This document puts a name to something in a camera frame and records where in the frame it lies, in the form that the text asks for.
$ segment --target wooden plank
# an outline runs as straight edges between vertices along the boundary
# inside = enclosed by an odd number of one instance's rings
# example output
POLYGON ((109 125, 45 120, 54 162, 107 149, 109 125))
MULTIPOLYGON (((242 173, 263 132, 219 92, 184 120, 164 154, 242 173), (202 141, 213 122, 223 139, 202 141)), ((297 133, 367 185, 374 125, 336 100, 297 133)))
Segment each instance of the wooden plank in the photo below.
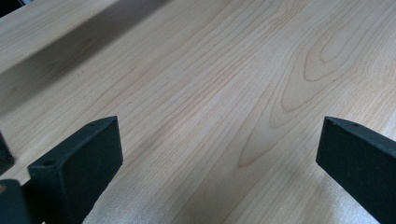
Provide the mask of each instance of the wooden plank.
POLYGON ((326 115, 396 138, 395 9, 120 0, 0 74, 1 178, 116 115, 125 162, 86 223, 375 223, 315 157, 326 115))

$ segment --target wooden board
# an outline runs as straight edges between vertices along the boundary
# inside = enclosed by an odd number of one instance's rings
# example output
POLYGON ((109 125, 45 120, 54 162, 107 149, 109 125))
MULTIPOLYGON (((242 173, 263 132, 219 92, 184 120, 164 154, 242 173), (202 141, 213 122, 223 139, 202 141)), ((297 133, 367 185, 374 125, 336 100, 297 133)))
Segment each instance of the wooden board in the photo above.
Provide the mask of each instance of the wooden board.
POLYGON ((326 115, 396 139, 394 1, 50 2, 0 19, 1 178, 117 115, 85 223, 375 223, 315 157, 326 115))

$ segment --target wooden surface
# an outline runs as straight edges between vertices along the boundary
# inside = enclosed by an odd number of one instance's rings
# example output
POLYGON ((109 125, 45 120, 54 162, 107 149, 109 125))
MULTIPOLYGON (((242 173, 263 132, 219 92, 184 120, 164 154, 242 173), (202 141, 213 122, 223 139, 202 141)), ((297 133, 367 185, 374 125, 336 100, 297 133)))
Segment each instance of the wooden surface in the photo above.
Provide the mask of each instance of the wooden surface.
POLYGON ((85 223, 375 223, 315 157, 326 115, 396 139, 394 1, 51 2, 0 19, 1 178, 117 115, 85 223))

